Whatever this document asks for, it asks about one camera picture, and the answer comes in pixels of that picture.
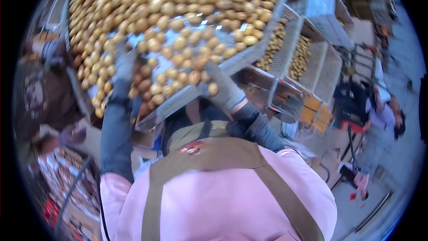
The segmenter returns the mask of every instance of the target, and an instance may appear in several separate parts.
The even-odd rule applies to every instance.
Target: apron strap
[[[254,169],[255,173],[272,193],[302,241],[324,241],[317,222],[290,186],[263,157],[262,163],[264,166]]]

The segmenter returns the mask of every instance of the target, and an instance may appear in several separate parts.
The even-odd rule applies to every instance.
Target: glove
[[[238,88],[232,78],[226,75],[214,62],[207,62],[205,70],[218,86],[218,94],[210,98],[213,103],[224,107],[226,110],[231,110],[245,99],[243,90]],[[209,96],[208,86],[205,83],[200,83],[198,88],[202,91],[203,97]]]
[[[81,128],[78,132],[73,133],[72,130],[76,128],[76,124],[66,126],[58,135],[58,140],[61,146],[70,146],[80,144],[86,139],[86,128]]]
[[[136,56],[137,53],[135,49],[128,52],[126,48],[126,39],[117,43],[115,61],[117,79],[132,82]]]

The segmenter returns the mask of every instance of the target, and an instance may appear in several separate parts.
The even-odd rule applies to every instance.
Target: yellow potato
[[[236,52],[237,52],[236,48],[228,48],[227,50],[225,50],[223,52],[223,58],[228,59],[228,58],[232,57],[233,55],[235,55]]]

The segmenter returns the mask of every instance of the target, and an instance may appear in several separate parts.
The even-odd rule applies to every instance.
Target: wire basket
[[[333,98],[341,69],[342,59],[340,58],[340,54],[332,45],[328,45],[324,65],[314,90],[315,96],[320,98],[326,105],[328,105]]]
[[[312,45],[309,47],[311,55],[308,56],[306,64],[307,70],[302,75],[299,81],[295,81],[288,76],[290,64],[292,63],[294,52],[296,51],[297,40],[300,35],[312,39]],[[315,25],[304,18],[301,30],[293,32],[293,43],[285,49],[281,49],[275,54],[273,62],[280,64],[283,63],[281,74],[279,78],[286,79],[287,82],[299,88],[302,92],[312,94],[315,85],[320,77],[321,68],[323,66],[325,56],[327,53],[328,42],[325,36],[315,27]]]
[[[300,31],[303,26],[303,17],[300,17],[288,5],[284,4],[284,11],[281,18],[287,19],[285,26],[286,36],[283,39],[283,45],[279,51],[275,53],[272,63],[269,65],[269,74],[275,78],[283,79],[287,73],[287,69],[293,60],[293,53],[296,50],[297,40],[299,39]]]

